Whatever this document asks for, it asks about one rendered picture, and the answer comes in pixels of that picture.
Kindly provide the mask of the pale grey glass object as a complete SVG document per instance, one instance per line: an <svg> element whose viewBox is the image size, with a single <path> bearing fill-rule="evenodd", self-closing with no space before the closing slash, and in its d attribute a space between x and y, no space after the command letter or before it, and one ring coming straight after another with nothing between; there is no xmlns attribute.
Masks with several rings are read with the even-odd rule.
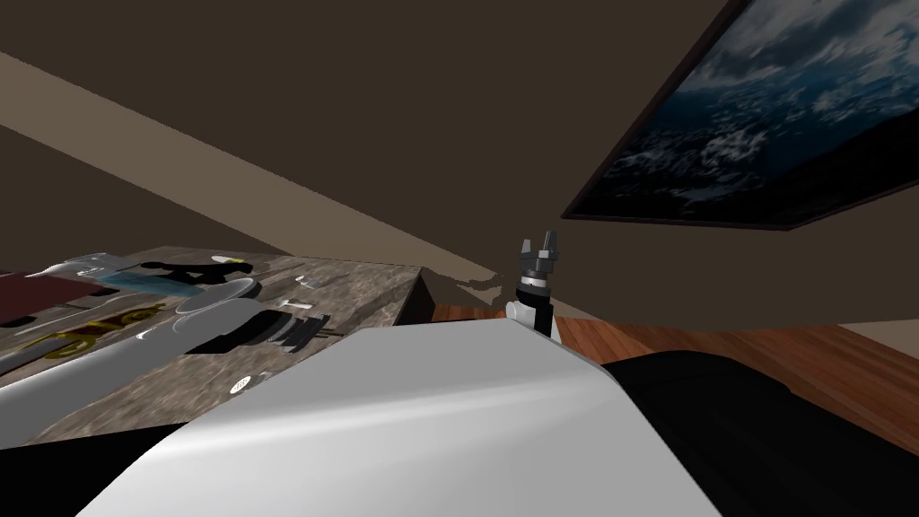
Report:
<svg viewBox="0 0 919 517"><path fill-rule="evenodd" d="M48 276L62 272L74 272L78 276L100 279L104 276L114 275L121 270L136 267L140 263L141 261L137 259L101 252L71 258L64 262L54 264L39 273L33 273L27 276Z"/></svg>

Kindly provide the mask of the black statuette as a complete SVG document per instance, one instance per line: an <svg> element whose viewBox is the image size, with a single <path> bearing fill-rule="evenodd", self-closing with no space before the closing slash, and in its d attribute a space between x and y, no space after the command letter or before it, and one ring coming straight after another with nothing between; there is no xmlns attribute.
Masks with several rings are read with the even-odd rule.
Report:
<svg viewBox="0 0 919 517"><path fill-rule="evenodd" d="M146 269L165 270L160 278L173 280L186 285L219 285L227 282L226 277L234 273L249 275L254 267L247 262L228 262L201 265L169 264L156 261L141 263Z"/></svg>

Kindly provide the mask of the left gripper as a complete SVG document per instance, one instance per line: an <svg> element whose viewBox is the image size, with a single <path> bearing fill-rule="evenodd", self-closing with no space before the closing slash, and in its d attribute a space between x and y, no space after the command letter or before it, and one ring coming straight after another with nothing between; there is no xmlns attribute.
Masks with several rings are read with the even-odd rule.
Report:
<svg viewBox="0 0 919 517"><path fill-rule="evenodd" d="M321 313L318 318L309 317L284 340L284 352L297 354L316 336L332 335L327 328L330 321L328 313ZM188 350L187 355L226 354L236 346L249 346L267 341L291 322L291 313L263 310L245 324L230 332L206 341Z"/></svg>

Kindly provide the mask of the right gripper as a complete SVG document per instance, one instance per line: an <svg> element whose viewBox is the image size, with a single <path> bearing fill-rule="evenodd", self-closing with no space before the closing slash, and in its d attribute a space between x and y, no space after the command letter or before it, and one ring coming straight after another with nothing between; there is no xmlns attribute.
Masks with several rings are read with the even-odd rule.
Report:
<svg viewBox="0 0 919 517"><path fill-rule="evenodd" d="M523 276L546 276L551 274L558 260L557 234L547 231L541 250L533 250L531 241L524 241L520 254L520 270Z"/></svg>

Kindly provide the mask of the dark red book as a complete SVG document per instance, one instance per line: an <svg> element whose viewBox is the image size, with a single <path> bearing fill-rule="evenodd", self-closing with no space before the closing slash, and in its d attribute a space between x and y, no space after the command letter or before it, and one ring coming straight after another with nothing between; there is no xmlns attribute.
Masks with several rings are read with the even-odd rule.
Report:
<svg viewBox="0 0 919 517"><path fill-rule="evenodd" d="M0 328L22 327L49 309L88 310L94 305L83 299L98 302L117 293L83 281L0 270Z"/></svg>

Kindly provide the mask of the brown marbled table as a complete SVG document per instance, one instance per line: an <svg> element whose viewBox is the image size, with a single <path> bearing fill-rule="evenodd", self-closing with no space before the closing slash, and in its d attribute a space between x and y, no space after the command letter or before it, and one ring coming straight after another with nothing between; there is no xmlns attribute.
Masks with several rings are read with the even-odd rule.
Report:
<svg viewBox="0 0 919 517"><path fill-rule="evenodd" d="M389 327L406 322L425 322L430 319L433 312L433 301L427 292L420 267L179 247L160 247L138 252L125 258L137 259L141 263L156 261L169 264L201 265L216 263L211 259L213 255L245 259L247 263L253 265L254 269L249 275L234 273L226 277L227 282L245 276L259 281L262 289L252 300L268 308L276 308L274 306L276 301L298 299L314 305L309 311L328 313L330 321L327 328L332 330L333 334L316 336L312 339L306 356L289 368L357 330ZM139 265L126 269L126 271L150 276L166 273L165 270L146 269ZM300 286L294 280L297 276L331 279L331 282L320 289L312 290ZM117 289L109 285L101 285L101 287ZM157 315L101 337L91 349L85 352L60 359L41 358L24 365L21 369L0 376L0 389L174 318L176 307L186 299L188 298L118 289L117 294L105 297L98 302L83 299L83 303L94 305L88 310L49 309L41 311L35 321L22 327L0 328L0 356L3 356L35 339L81 327L88 321L104 320L122 311L156 303L166 304ZM293 312L307 311L290 307L279 309ZM263 381L236 392L231 399L280 372L269 373Z"/></svg>

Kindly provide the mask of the grey book with gold ornament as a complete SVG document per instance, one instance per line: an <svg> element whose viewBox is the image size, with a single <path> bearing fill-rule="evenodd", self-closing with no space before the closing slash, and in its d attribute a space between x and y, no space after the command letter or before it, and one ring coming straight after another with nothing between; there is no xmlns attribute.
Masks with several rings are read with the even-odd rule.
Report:
<svg viewBox="0 0 919 517"><path fill-rule="evenodd" d="M78 328L55 332L35 339L13 352L0 356L0 376L21 369L41 358L60 359L91 349L101 337L148 320L163 310L165 303L116 313L104 320L92 320Z"/></svg>

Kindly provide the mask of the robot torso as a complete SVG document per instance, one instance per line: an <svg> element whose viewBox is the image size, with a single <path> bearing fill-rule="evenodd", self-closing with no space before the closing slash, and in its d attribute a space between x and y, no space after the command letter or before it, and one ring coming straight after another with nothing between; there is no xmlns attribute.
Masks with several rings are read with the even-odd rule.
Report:
<svg viewBox="0 0 919 517"><path fill-rule="evenodd" d="M722 517L613 377L512 320L363 329L77 517Z"/></svg>

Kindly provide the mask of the white plate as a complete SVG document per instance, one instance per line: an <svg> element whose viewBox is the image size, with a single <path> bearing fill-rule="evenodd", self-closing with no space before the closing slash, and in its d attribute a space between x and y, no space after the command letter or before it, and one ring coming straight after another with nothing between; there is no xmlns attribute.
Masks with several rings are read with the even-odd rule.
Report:
<svg viewBox="0 0 919 517"><path fill-rule="evenodd" d="M261 289L262 284L259 281L250 278L250 276L245 276L244 278L212 286L201 294L186 299L176 307L175 312L192 313L231 299L254 299Z"/></svg>

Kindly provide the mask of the pale blue book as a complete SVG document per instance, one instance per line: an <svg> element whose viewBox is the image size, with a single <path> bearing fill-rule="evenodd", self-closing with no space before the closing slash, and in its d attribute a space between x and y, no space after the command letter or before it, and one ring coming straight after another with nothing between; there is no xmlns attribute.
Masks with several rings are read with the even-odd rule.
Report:
<svg viewBox="0 0 919 517"><path fill-rule="evenodd" d="M164 276L150 276L128 271L101 270L92 272L89 277L117 289L167 297L191 298L205 291L196 285L170 280Z"/></svg>

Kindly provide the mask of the dark framed cloud picture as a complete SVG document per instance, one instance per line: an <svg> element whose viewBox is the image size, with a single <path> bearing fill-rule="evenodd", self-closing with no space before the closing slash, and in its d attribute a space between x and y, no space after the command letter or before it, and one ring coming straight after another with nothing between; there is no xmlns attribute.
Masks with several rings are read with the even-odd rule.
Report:
<svg viewBox="0 0 919 517"><path fill-rule="evenodd" d="M919 0L729 0L567 219L789 231L919 186Z"/></svg>

